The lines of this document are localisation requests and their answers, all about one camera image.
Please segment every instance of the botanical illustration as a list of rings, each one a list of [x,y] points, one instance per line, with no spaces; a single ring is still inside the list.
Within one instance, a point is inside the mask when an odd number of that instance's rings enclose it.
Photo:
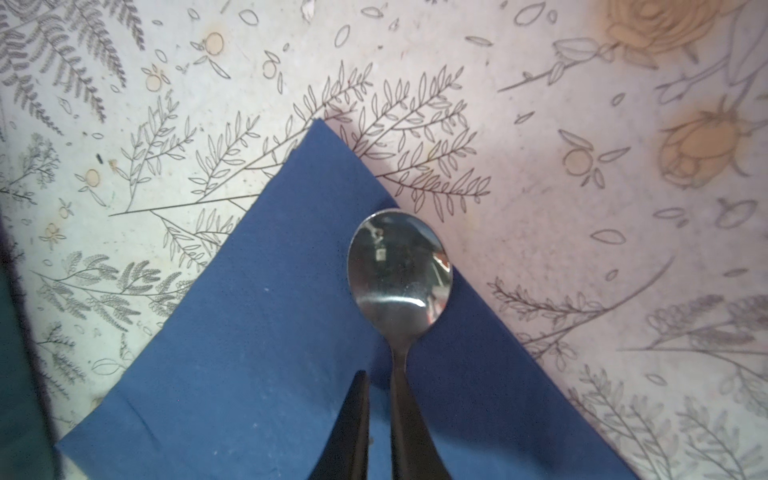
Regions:
[[[763,446],[740,442],[727,410],[715,416],[685,397],[684,407],[673,414],[662,402],[625,394],[621,381],[586,365],[579,379],[582,387],[569,389],[568,398],[644,478],[768,478],[760,465]]]
[[[768,480],[768,5],[353,3],[0,0],[5,256],[58,434],[322,120],[493,279],[505,325],[641,478]],[[513,288],[488,261],[561,236],[605,260],[567,252],[593,277],[568,295],[570,273]],[[665,290],[694,293],[648,306]]]
[[[0,194],[24,205],[36,205],[35,192],[28,184],[34,181],[38,188],[46,188],[56,179],[56,170],[61,163],[53,144],[40,134],[32,134],[31,142],[16,164],[9,163],[5,172],[0,172]]]
[[[144,50],[144,31],[134,0],[0,2],[0,79],[13,89],[13,103],[61,134],[51,119],[50,107],[38,100],[40,85],[52,84],[71,98],[80,98],[104,123],[103,94],[87,63],[98,62],[122,87],[127,84],[106,18],[127,28],[136,46]]]
[[[729,366],[731,373],[720,380],[720,393],[768,419],[768,295],[728,303],[720,295],[702,296],[658,309],[646,321],[658,337],[632,350],[686,353]]]
[[[236,200],[252,201],[260,192],[259,188],[227,196],[218,194],[219,189],[244,171],[260,172],[269,180],[316,118],[338,129],[350,149],[377,171],[376,176],[396,189],[396,197],[408,194],[414,211],[419,212],[429,200],[440,220],[445,220],[459,210],[466,212],[469,201],[479,204],[490,194],[491,178],[465,166],[476,153],[475,132],[462,113],[466,103],[449,97],[462,88],[457,79],[463,68],[452,74],[444,67],[431,78],[424,73],[413,89],[409,81],[398,80],[392,86],[384,80],[380,92],[373,90],[369,80],[371,69],[368,64],[363,70],[347,71],[342,63],[335,78],[327,77],[318,92],[310,85],[301,102],[293,104],[278,134],[259,131],[258,115],[238,111],[221,132],[207,135],[204,146],[195,143],[199,170],[188,177],[190,201],[132,210],[141,190],[162,175],[162,161],[187,158],[186,145],[196,140],[197,129],[190,127],[189,116],[182,122],[176,113],[179,102],[168,91],[164,99],[158,98],[157,107],[150,109],[137,133],[131,134],[130,149],[122,149],[131,162],[130,171],[115,168],[131,193],[123,214],[157,217],[164,225],[163,246],[171,258],[179,266],[201,271],[242,217],[243,208]],[[184,129],[177,133],[181,125]],[[222,213],[222,206],[228,204],[234,204],[240,214]],[[166,214],[168,210],[185,210],[187,218],[196,220],[181,224]]]
[[[157,316],[153,322],[165,321],[192,284],[178,280],[180,272],[161,276],[149,260],[130,262],[123,269],[108,261],[106,255],[70,253],[61,262],[62,275],[34,272],[40,280],[37,294],[59,312],[77,319],[95,316],[127,332],[147,308]]]
[[[587,300],[582,292],[576,295],[576,300],[566,296],[560,303],[549,298],[544,301],[534,300],[528,291],[519,285],[514,290],[507,290],[504,281],[499,278],[488,286],[491,287],[494,298],[501,302],[498,308],[500,314],[513,310],[521,322],[527,323],[538,319],[542,328],[541,333],[530,335],[516,332],[515,336],[534,359],[542,362],[547,358],[545,355],[553,356],[555,367],[560,372],[564,372],[569,360],[578,358],[578,352],[566,343],[564,338],[573,330],[599,319],[643,293],[664,275],[672,265],[672,261],[673,259],[670,259],[656,275],[633,293],[610,306],[603,306],[595,300]]]
[[[67,385],[85,382],[85,372],[69,356],[76,345],[70,336],[62,333],[61,323],[50,325],[42,338],[35,341],[33,356],[42,370],[45,395],[69,399]]]
[[[525,71],[523,80],[499,91],[545,78],[547,84],[552,85],[568,69],[595,58],[614,61],[616,50],[621,52],[624,61],[642,68],[658,69],[659,56],[678,49],[698,64],[696,41],[707,35],[715,22],[730,17],[730,50],[726,56],[699,74],[659,85],[657,90],[659,103],[667,104],[683,98],[696,83],[725,70],[727,87],[738,87],[737,96],[727,108],[724,96],[716,111],[699,112],[695,118],[664,130],[667,139],[660,149],[659,167],[665,180],[682,188],[702,187],[729,165],[739,174],[747,175],[735,160],[740,138],[750,136],[768,123],[766,119],[747,121],[739,116],[737,109],[749,94],[757,74],[768,65],[766,48],[760,48],[768,38],[768,17],[763,7],[760,0],[610,0],[606,41],[601,43],[586,37],[557,40],[553,43],[557,61],[550,70],[537,75]],[[746,31],[749,32],[746,37],[742,36]],[[583,153],[576,154],[572,161],[579,165],[587,162]],[[595,183],[600,185],[598,178],[595,177]]]

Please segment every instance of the spoon bowl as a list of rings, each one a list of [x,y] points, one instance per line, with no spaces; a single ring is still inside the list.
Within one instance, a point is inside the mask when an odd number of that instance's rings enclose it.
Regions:
[[[349,245],[349,288],[363,315],[402,350],[438,319],[453,268],[429,226],[401,210],[366,218]]]

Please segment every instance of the fern drawing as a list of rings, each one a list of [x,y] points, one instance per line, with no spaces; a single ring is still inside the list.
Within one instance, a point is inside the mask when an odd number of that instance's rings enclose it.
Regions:
[[[95,313],[115,329],[127,332],[134,325],[131,317],[142,315],[140,300],[165,320],[174,311],[192,284],[178,280],[179,272],[164,279],[149,261],[130,262],[119,270],[109,265],[106,255],[83,258],[71,253],[63,262],[65,275],[60,278],[33,272],[40,279],[38,294],[59,312],[78,319]]]
[[[63,383],[85,382],[85,372],[69,356],[75,345],[74,340],[61,331],[61,323],[50,325],[43,340],[35,342],[37,348],[32,354],[41,370],[45,387],[42,391],[47,395],[69,399]]]
[[[133,0],[106,0],[103,4],[99,0],[32,2],[25,7],[0,0],[0,81],[14,89],[14,104],[62,134],[35,90],[43,81],[42,75],[52,76],[53,86],[80,98],[104,123],[104,101],[88,73],[86,57],[92,57],[126,86],[122,60],[104,18],[114,17],[128,28],[136,45],[144,50],[144,31]]]

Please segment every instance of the tablecloth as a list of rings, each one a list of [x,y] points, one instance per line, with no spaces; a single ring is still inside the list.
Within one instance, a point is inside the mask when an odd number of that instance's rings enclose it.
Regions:
[[[2,223],[58,435],[323,118],[641,476],[764,478],[767,18],[3,0]]]

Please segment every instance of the branch drawing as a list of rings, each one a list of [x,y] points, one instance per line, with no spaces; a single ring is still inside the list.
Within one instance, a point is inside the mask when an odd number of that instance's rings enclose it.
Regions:
[[[62,333],[61,323],[50,325],[47,333],[43,335],[43,340],[35,341],[37,349],[34,356],[41,367],[44,392],[49,396],[61,395],[68,399],[69,393],[62,385],[62,381],[70,385],[85,381],[85,372],[69,356],[75,345],[71,337]],[[41,353],[45,353],[50,363],[41,356]]]
[[[656,60],[659,54],[678,48],[698,61],[695,42],[709,33],[720,13],[720,0],[647,5],[641,2],[632,6],[624,3],[609,2],[610,25],[605,32],[610,39],[608,42],[600,43],[589,37],[557,40],[552,44],[557,58],[552,68],[537,75],[524,72],[521,81],[498,92],[513,90],[542,78],[547,79],[547,85],[552,85],[568,69],[595,58],[611,63],[619,48],[627,63],[653,70],[659,68]]]
[[[19,156],[19,161],[22,171],[18,177],[7,180],[4,174],[0,174],[0,194],[23,204],[37,205],[35,194],[23,186],[22,181],[33,177],[40,188],[46,188],[48,184],[53,183],[60,163],[58,154],[49,139],[40,134],[32,134],[31,142]]]
[[[107,260],[106,255],[83,258],[81,252],[74,252],[62,262],[65,276],[61,278],[33,271],[41,281],[38,294],[60,312],[79,319],[86,319],[86,312],[93,312],[114,328],[127,332],[133,325],[131,317],[141,315],[141,311],[135,310],[140,308],[136,300],[146,300],[150,310],[166,318],[192,284],[189,280],[178,280],[175,289],[171,289],[180,273],[174,272],[162,280],[158,269],[148,268],[149,260],[131,262],[122,271],[105,263]]]
[[[741,2],[734,10],[722,12],[732,15],[728,33],[726,54],[691,76],[682,75],[680,79],[659,85],[659,104],[668,104],[682,99],[688,91],[700,81],[706,80],[719,71],[725,71],[729,87],[743,85],[742,98],[752,86],[757,74],[768,65],[766,49],[761,48],[768,35],[768,17],[760,0]]]
[[[347,144],[350,143],[349,136],[352,135],[356,145],[351,147],[356,149],[359,157],[367,161],[393,157],[395,154],[390,155],[379,149],[386,148],[390,141],[396,139],[399,145],[398,152],[405,153],[396,166],[393,165],[388,171],[379,174],[379,178],[395,184],[400,183],[397,195],[405,189],[410,190],[417,210],[424,204],[427,194],[431,194],[435,211],[441,220],[444,218],[443,205],[445,210],[453,215],[455,201],[458,201],[463,211],[467,209],[467,199],[480,203],[481,197],[490,193],[487,187],[491,179],[475,175],[474,168],[460,171],[458,159],[476,153],[470,146],[475,133],[469,130],[467,120],[462,113],[466,103],[454,102],[446,96],[448,91],[461,88],[456,78],[461,75],[463,69],[460,68],[456,74],[448,74],[446,68],[443,68],[431,82],[428,82],[426,74],[423,74],[419,85],[420,93],[411,97],[409,97],[410,83],[399,81],[393,88],[388,81],[384,81],[383,97],[386,103],[382,104],[380,111],[377,103],[378,94],[372,94],[371,112],[377,120],[369,124],[365,120],[367,105],[364,104],[367,103],[366,96],[369,94],[369,89],[373,87],[373,83],[369,80],[371,70],[372,64],[368,64],[362,70],[354,68],[347,72],[342,62],[337,76],[334,79],[327,77],[319,94],[316,94],[311,85],[306,89],[302,102],[293,104],[293,112],[288,115],[284,129],[279,134],[257,134],[254,129],[259,117],[256,116],[253,120],[247,118],[243,123],[242,114],[238,112],[235,122],[226,124],[222,134],[218,137],[213,135],[208,137],[208,155],[204,156],[200,152],[196,155],[200,171],[189,176],[189,180],[195,184],[191,193],[199,196],[195,201],[138,210],[131,210],[133,204],[131,201],[126,211],[121,214],[150,212],[160,218],[165,229],[164,246],[170,249],[171,258],[178,258],[180,266],[186,264],[187,268],[190,268],[194,265],[200,271],[216,254],[223,240],[226,239],[228,230],[237,225],[239,218],[225,220],[215,210],[213,212],[209,210],[204,221],[205,227],[200,228],[200,217],[198,217],[198,225],[193,229],[185,226],[184,222],[174,221],[161,212],[171,209],[189,209],[216,202],[234,203],[234,200],[244,198],[255,199],[259,191],[243,192],[234,196],[226,194],[217,196],[217,191],[246,170],[252,173],[260,172],[267,180],[272,178],[285,163],[290,152],[298,146],[316,118],[338,124],[339,135]],[[409,104],[406,103],[406,98],[410,99]],[[427,110],[431,111],[431,118],[428,120],[424,113]],[[161,106],[153,112],[157,111],[161,111]],[[357,112],[359,112],[359,118],[355,122],[353,115]],[[379,126],[380,121],[386,124]],[[359,133],[351,131],[347,134],[344,125],[353,123],[359,127]],[[142,124],[139,129],[145,137],[148,131],[156,130],[152,127],[147,130],[144,125],[147,124]],[[194,132],[195,130],[189,131],[187,136],[191,136]],[[166,151],[166,147],[162,147],[162,153],[149,154],[144,151],[144,142],[140,137],[141,132],[131,138],[134,146],[132,154],[124,152],[124,155],[132,161],[131,180],[136,178],[134,185],[146,183],[150,179],[141,176],[141,165],[145,163],[152,165],[148,160],[159,157]],[[254,140],[263,138],[263,142],[260,142],[260,153],[251,160],[243,159],[248,155],[247,149],[253,148],[246,137]],[[409,139],[415,142],[413,149],[405,148]],[[152,144],[153,141],[155,140],[152,138],[146,139],[148,144]],[[422,157],[427,149],[430,152],[426,157]],[[118,174],[123,178],[128,177],[122,170],[118,171]],[[411,175],[413,179],[406,183],[406,178]],[[132,198],[135,198],[135,188],[131,193]],[[240,205],[236,203],[235,205],[242,210]],[[204,214],[195,210],[194,215]]]
[[[495,281],[488,283],[488,286],[491,287],[493,296],[502,303],[498,309],[500,314],[511,309],[518,314],[520,321],[530,322],[540,316],[546,319],[545,322],[551,323],[552,331],[549,333],[541,332],[537,336],[516,333],[515,336],[534,359],[541,360],[547,353],[555,356],[555,366],[559,371],[564,372],[568,360],[576,359],[578,354],[563,341],[563,338],[574,329],[613,312],[643,293],[667,272],[673,261],[674,257],[670,258],[650,280],[611,306],[589,301],[582,292],[577,294],[575,301],[569,296],[566,296],[561,303],[555,303],[549,298],[543,302],[534,300],[528,291],[519,285],[515,290],[507,290],[503,280],[498,277]]]
[[[211,190],[218,185],[218,179],[226,177],[230,173],[230,168],[219,168],[222,164],[229,165],[230,167],[238,167],[245,163],[242,158],[237,158],[241,150],[240,148],[248,148],[248,138],[259,138],[260,135],[253,132],[256,128],[256,123],[259,121],[259,117],[256,116],[253,120],[248,117],[245,120],[245,126],[243,127],[242,117],[240,112],[237,112],[235,118],[234,132],[232,130],[232,124],[227,122],[227,126],[224,130],[224,134],[220,134],[216,143],[214,138],[208,135],[208,153],[203,159],[200,155],[200,151],[195,152],[197,158],[197,164],[203,169],[204,177],[189,177],[190,181],[196,185],[201,185],[202,188],[196,188],[192,190],[193,194],[202,195],[205,197]]]
[[[121,149],[123,156],[131,162],[128,174],[119,167],[114,168],[117,174],[128,181],[131,192],[131,200],[125,211],[131,209],[139,185],[152,180],[152,177],[142,176],[144,167],[147,167],[153,176],[159,176],[163,171],[162,160],[165,157],[177,161],[183,160],[186,153],[184,145],[192,143],[197,133],[197,127],[190,126],[188,116],[184,122],[184,136],[177,136],[174,133],[176,126],[171,126],[170,122],[178,119],[178,115],[174,112],[179,102],[174,103],[172,94],[172,90],[165,94],[165,107],[163,107],[163,98],[157,97],[157,108],[154,110],[152,107],[148,108],[147,122],[138,126],[135,136],[131,134],[132,152],[129,154],[125,149]]]
[[[733,374],[720,382],[720,393],[733,394],[748,412],[768,418],[768,352],[758,340],[768,330],[768,296],[746,296],[730,302],[726,305],[729,319],[705,323],[704,314],[723,302],[722,296],[707,295],[658,309],[646,320],[658,337],[648,346],[622,351],[688,353],[730,364]],[[754,361],[762,365],[755,367]]]
[[[596,373],[585,365],[579,380],[587,392],[570,388],[568,399],[644,476],[676,480],[695,469],[695,463],[683,465],[677,459],[680,441],[671,431],[671,421],[662,416],[663,403],[636,395],[626,401],[624,383],[609,380],[604,369]]]
[[[459,159],[477,153],[470,146],[476,132],[470,131],[462,113],[467,104],[448,97],[449,91],[462,88],[457,80],[464,68],[454,74],[447,73],[446,68],[430,79],[423,73],[413,94],[410,81],[400,79],[393,87],[384,80],[381,108],[375,93],[370,105],[361,108],[357,122],[343,122],[339,127],[339,136],[361,160],[380,162],[398,157],[394,166],[387,164],[376,177],[396,186],[395,197],[408,190],[417,213],[429,194],[441,221],[445,221],[445,212],[454,214],[456,201],[466,212],[468,198],[479,204],[491,193],[490,177],[475,176],[474,168],[459,171]],[[348,124],[349,133],[344,124]]]
[[[0,81],[14,87],[14,104],[62,134],[35,90],[41,84],[40,75],[51,72],[54,86],[61,85],[65,93],[82,98],[104,123],[103,100],[82,60],[91,55],[126,86],[122,60],[104,18],[116,15],[143,50],[144,33],[133,0],[105,0],[103,4],[98,0],[27,2],[26,9],[17,7],[8,0],[0,2]],[[11,26],[9,15],[21,24]]]
[[[685,411],[677,413],[680,433],[687,437],[685,454],[711,470],[705,478],[723,480],[759,480],[768,470],[756,471],[763,456],[762,445],[743,447],[739,428],[728,427],[728,411],[710,421],[709,409],[691,397],[685,398]]]

